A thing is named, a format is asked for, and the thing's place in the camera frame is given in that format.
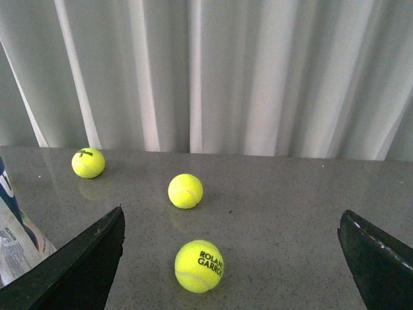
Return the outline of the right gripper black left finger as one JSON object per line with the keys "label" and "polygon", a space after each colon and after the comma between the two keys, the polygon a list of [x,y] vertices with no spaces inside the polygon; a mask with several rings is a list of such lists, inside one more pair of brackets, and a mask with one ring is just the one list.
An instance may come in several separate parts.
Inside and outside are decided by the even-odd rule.
{"label": "right gripper black left finger", "polygon": [[104,309],[125,240],[121,207],[1,289],[1,309]]}

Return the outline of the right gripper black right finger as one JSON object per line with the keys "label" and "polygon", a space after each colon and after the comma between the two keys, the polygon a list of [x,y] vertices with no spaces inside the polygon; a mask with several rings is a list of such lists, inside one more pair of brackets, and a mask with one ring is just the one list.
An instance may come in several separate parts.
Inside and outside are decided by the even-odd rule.
{"label": "right gripper black right finger", "polygon": [[351,210],[337,235],[367,309],[412,309],[411,247]]}

